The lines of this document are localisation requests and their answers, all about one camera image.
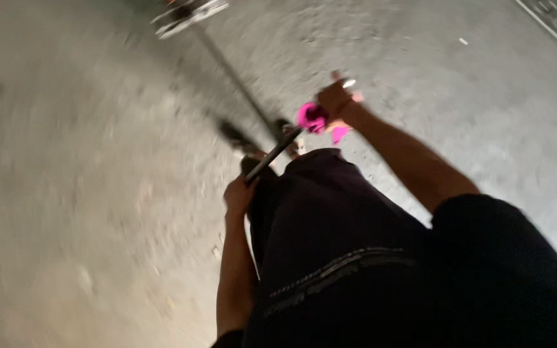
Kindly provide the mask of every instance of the pink object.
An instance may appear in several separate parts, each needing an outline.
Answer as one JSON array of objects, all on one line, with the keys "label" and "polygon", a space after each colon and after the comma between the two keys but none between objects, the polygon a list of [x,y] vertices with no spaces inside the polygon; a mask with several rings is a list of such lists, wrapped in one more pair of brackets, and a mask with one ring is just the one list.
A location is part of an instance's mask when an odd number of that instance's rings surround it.
[{"label": "pink object", "polygon": [[[323,134],[327,122],[328,112],[315,103],[306,103],[298,110],[298,125],[309,133]],[[332,130],[332,143],[338,144],[348,131],[347,127],[335,127]]]}]

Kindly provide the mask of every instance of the sleeve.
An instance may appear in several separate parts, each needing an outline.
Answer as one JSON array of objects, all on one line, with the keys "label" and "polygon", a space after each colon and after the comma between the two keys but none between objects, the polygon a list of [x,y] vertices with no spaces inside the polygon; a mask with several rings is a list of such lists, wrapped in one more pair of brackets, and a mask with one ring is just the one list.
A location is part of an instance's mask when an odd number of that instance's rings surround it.
[{"label": "sleeve", "polygon": [[507,202],[483,194],[451,198],[434,211],[431,224],[434,236],[449,250],[479,257],[557,289],[557,252]]},{"label": "sleeve", "polygon": [[211,348],[239,348],[242,346],[243,336],[244,330],[229,331],[220,336]]}]

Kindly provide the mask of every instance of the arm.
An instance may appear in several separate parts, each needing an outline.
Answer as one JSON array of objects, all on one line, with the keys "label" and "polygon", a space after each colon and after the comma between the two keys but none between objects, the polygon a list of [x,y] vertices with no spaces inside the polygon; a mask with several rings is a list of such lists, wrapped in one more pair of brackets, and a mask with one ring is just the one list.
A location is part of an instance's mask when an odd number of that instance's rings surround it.
[{"label": "arm", "polygon": [[244,234],[244,216],[252,200],[255,184],[247,187],[244,176],[240,176],[225,191],[225,245],[216,296],[218,337],[229,331],[244,329],[254,304],[257,273]]},{"label": "arm", "polygon": [[331,120],[343,119],[365,137],[430,213],[448,198],[479,193],[468,178],[419,140],[383,122],[353,101],[340,82],[321,91],[318,100],[328,110]]}]

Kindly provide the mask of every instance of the concrete floor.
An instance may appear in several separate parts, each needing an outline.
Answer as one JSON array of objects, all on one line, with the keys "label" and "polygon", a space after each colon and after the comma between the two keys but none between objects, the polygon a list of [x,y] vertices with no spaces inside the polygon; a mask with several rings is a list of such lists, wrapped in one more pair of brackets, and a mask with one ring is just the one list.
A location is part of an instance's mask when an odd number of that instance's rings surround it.
[{"label": "concrete floor", "polygon": [[[238,161],[213,120],[271,142],[193,33],[158,42],[138,5],[0,1],[0,347],[215,338]],[[557,42],[514,1],[232,0],[205,25],[273,115],[342,68],[557,248]],[[341,147],[429,219],[356,134]]]}]

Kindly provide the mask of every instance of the hand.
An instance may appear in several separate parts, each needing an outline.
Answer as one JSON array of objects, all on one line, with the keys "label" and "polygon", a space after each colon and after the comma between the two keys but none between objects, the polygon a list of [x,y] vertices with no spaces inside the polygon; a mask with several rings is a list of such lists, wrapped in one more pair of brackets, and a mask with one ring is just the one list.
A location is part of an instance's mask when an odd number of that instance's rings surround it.
[{"label": "hand", "polygon": [[234,216],[242,216],[246,214],[248,206],[251,204],[252,197],[255,195],[255,187],[259,183],[259,178],[255,179],[251,185],[246,185],[244,175],[235,178],[229,185],[223,195],[225,204],[227,205],[227,214]]},{"label": "hand", "polygon": [[352,102],[361,102],[364,100],[360,91],[350,92],[343,88],[345,78],[338,72],[332,72],[333,84],[318,93],[318,104],[326,109],[329,114],[327,131],[333,130],[335,127],[346,127],[348,124],[343,120],[345,116],[342,111]]}]

